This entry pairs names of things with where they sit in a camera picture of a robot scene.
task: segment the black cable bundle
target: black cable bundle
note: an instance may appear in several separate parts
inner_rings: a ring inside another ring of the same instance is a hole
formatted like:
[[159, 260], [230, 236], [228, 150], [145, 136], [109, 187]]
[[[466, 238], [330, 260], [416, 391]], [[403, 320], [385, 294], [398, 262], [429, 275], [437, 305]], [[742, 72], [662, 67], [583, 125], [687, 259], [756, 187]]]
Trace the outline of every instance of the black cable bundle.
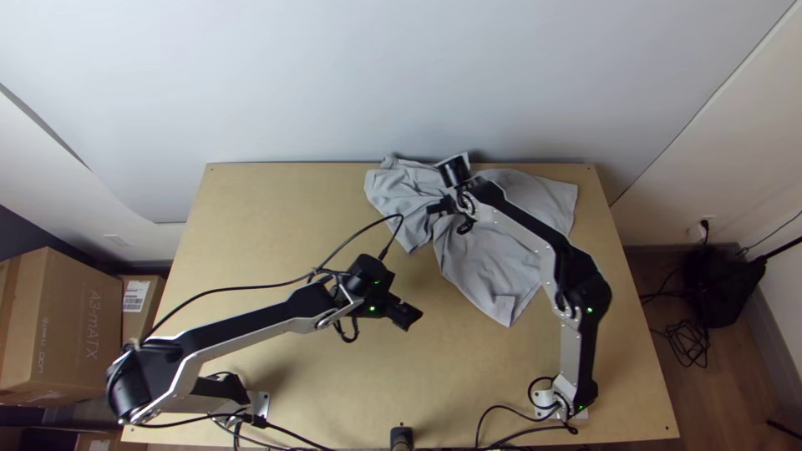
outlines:
[[693, 320], [684, 319], [675, 324], [669, 324], [661, 332], [656, 329], [649, 330], [668, 341], [671, 346], [671, 351], [680, 365], [683, 367], [697, 367], [706, 368], [708, 366], [708, 350], [710, 349], [710, 334], [707, 324], [703, 320], [703, 309], [705, 308], [705, 292], [703, 286], [693, 285], [691, 291], [664, 291], [668, 281], [671, 280], [680, 270], [684, 269], [686, 274], [686, 285], [688, 284], [688, 274], [698, 274], [701, 272], [706, 264], [706, 255], [712, 250], [708, 247], [708, 238], [710, 237], [709, 223], [706, 220], [702, 221], [702, 226], [705, 229], [704, 241], [702, 248], [698, 252], [692, 252], [686, 259], [684, 265], [674, 269], [668, 273], [665, 280], [662, 281], [660, 288], [657, 292], [647, 295], [641, 295], [641, 305], [645, 306], [649, 302], [660, 296], [680, 297], [690, 301], [696, 317]]

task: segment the mdf board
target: mdf board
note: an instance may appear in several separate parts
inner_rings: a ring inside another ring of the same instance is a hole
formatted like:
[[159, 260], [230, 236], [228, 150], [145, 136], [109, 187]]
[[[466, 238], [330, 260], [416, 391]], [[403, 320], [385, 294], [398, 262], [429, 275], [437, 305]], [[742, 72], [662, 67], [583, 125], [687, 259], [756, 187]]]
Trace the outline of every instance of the mdf board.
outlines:
[[[380, 214], [363, 183], [369, 164], [213, 164], [206, 167], [157, 317], [198, 292], [267, 284], [309, 271], [354, 231]], [[579, 187], [571, 230], [575, 246], [596, 260], [612, 288], [601, 321], [595, 379], [600, 394], [580, 432], [528, 435], [516, 444], [597, 443], [675, 438], [671, 403], [610, 211], [592, 165], [475, 165], [512, 168]], [[377, 227], [327, 266], [347, 269], [360, 253], [376, 255], [390, 237]], [[400, 423], [425, 448], [473, 446], [476, 423], [492, 404], [532, 413], [529, 382], [559, 367], [560, 324], [539, 291], [513, 327], [476, 309], [439, 273], [432, 246], [407, 255], [393, 244], [385, 259], [392, 292], [424, 312], [409, 332], [388, 319], [362, 320], [355, 343], [334, 330], [284, 334], [207, 363], [201, 375], [238, 373], [249, 388], [272, 394], [268, 420], [332, 448], [383, 448]], [[297, 286], [201, 298], [157, 332], [170, 336], [285, 300]], [[189, 414], [162, 414], [164, 423]], [[532, 424], [493, 412], [481, 443]], [[244, 427], [249, 437], [300, 443], [275, 431]], [[127, 427], [124, 440], [231, 446], [211, 421], [178, 428]]]

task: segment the gray cloth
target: gray cloth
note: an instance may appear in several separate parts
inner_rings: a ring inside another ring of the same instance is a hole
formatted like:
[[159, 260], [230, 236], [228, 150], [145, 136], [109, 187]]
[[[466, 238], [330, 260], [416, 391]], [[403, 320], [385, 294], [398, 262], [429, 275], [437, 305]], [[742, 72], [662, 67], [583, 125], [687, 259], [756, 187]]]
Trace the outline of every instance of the gray cloth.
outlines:
[[[509, 201], [547, 225], [566, 235], [571, 230], [576, 185], [517, 170], [476, 174], [499, 184]], [[540, 288], [540, 257], [497, 225], [476, 223], [469, 233], [459, 235], [462, 216], [426, 214], [427, 205], [447, 194], [434, 167], [385, 157], [379, 169], [365, 176], [365, 194], [383, 215], [404, 215], [397, 240], [407, 252], [434, 241], [443, 276], [502, 325], [511, 326]]]

